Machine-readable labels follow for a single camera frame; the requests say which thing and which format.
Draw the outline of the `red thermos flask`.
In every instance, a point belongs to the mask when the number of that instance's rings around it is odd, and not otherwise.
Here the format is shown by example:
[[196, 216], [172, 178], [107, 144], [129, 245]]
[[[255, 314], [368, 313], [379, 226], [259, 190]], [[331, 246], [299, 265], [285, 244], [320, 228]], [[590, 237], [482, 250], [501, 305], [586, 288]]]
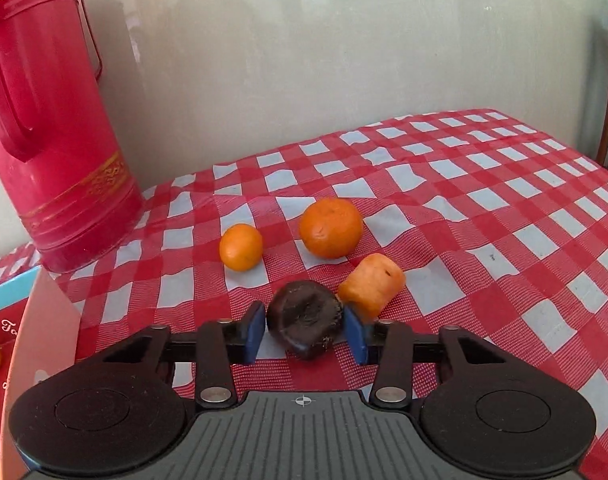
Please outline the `red thermos flask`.
[[102, 72], [84, 0], [0, 0], [0, 180], [58, 273], [110, 252], [144, 206]]

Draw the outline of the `orange carrot chunk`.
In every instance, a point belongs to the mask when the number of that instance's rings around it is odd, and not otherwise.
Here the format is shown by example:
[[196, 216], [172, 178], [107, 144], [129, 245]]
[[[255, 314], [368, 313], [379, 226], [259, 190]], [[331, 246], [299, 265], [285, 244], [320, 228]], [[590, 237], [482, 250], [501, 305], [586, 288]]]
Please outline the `orange carrot chunk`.
[[404, 271], [389, 257], [371, 254], [337, 288], [336, 296], [350, 304], [362, 322], [372, 322], [405, 287]]

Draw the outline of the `colourful cardboard box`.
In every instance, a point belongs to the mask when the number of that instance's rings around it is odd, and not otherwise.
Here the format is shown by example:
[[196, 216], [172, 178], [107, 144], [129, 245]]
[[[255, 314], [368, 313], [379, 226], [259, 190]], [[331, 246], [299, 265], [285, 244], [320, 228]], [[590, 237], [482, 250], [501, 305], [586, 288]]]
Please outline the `colourful cardboard box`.
[[80, 311], [40, 266], [0, 285], [0, 479], [19, 479], [26, 466], [8, 420], [27, 389], [75, 361]]

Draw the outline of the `small orange mandarin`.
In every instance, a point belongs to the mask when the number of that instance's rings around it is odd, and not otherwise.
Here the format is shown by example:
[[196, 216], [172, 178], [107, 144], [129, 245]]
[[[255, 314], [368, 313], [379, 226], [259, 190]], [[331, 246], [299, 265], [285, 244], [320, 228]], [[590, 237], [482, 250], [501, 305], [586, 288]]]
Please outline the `small orange mandarin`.
[[264, 241], [255, 226], [238, 223], [226, 229], [218, 250], [221, 262], [234, 272], [249, 271], [263, 257]]

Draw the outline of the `large orange mandarin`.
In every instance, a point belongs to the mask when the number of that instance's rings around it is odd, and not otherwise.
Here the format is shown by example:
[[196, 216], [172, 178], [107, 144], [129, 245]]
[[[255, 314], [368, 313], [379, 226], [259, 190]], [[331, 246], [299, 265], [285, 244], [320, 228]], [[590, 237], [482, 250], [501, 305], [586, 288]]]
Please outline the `large orange mandarin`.
[[343, 198], [323, 198], [306, 208], [298, 233], [309, 252], [321, 259], [349, 255], [363, 234], [359, 210]]

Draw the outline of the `dark mangosteen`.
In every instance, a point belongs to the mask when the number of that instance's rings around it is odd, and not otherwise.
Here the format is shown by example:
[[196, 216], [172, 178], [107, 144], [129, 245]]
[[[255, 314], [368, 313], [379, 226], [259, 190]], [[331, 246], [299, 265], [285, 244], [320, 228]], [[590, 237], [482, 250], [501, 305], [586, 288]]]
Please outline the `dark mangosteen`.
[[269, 333], [298, 359], [324, 354], [342, 333], [344, 307], [328, 287], [312, 280], [288, 282], [269, 302]]

